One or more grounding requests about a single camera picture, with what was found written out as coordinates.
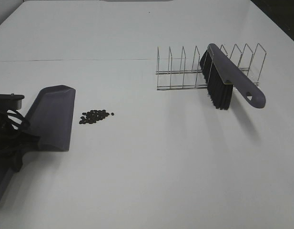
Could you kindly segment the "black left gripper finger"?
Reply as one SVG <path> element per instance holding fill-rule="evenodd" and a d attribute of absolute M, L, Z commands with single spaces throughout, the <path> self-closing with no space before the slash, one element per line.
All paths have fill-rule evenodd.
<path fill-rule="evenodd" d="M 9 166 L 14 172 L 20 172 L 22 169 L 24 155 L 25 151 L 23 149 L 9 152 Z"/>

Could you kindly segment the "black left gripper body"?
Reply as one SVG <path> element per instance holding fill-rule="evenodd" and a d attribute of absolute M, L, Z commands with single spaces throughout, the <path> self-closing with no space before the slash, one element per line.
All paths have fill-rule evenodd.
<path fill-rule="evenodd" d="M 21 94 L 0 94 L 0 110 L 20 110 L 24 98 Z"/>

